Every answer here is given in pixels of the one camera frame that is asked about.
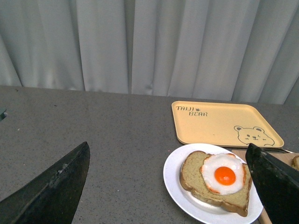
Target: bread slice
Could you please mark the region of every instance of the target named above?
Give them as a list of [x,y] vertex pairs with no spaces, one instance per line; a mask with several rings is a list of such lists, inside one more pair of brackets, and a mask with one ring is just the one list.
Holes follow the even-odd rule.
[[299,155],[296,155],[292,160],[292,167],[299,171]]
[[182,165],[179,178],[182,187],[190,191],[194,197],[201,201],[223,207],[227,211],[236,212],[240,216],[246,217],[248,214],[249,191],[252,183],[248,166],[244,164],[246,181],[240,191],[230,195],[214,194],[206,187],[199,170],[204,163],[204,159],[209,156],[210,154],[206,154],[202,151],[195,151],[188,155]]

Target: bear drawing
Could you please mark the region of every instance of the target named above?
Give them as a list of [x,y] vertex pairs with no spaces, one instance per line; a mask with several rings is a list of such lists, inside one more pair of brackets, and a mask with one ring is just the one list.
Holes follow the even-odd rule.
[[273,146],[275,143],[260,127],[243,128],[241,126],[235,126],[234,129],[238,132],[240,142],[246,145],[253,143],[258,146]]

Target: gray countertop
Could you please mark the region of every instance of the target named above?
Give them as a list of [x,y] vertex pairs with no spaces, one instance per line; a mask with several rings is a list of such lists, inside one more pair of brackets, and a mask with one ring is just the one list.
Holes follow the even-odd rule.
[[[74,224],[199,223],[171,199],[163,166],[182,146],[171,104],[211,101],[8,86],[0,96],[0,200],[87,141],[90,168]],[[299,152],[299,107],[249,105],[284,149]]]

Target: white curtain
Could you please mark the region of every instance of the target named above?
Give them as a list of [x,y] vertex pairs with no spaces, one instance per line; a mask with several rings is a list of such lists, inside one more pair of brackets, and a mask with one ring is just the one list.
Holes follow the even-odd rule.
[[0,0],[0,84],[299,105],[299,0]]

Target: egg white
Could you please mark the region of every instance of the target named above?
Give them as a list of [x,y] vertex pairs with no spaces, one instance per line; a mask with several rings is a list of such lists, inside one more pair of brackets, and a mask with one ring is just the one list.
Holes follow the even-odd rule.
[[[231,185],[222,185],[214,176],[214,173],[219,167],[228,167],[233,170],[236,176],[236,180]],[[204,160],[204,164],[201,167],[201,173],[208,189],[220,195],[229,195],[241,190],[244,186],[244,170],[242,161],[237,159],[233,154],[217,154],[211,155]]]

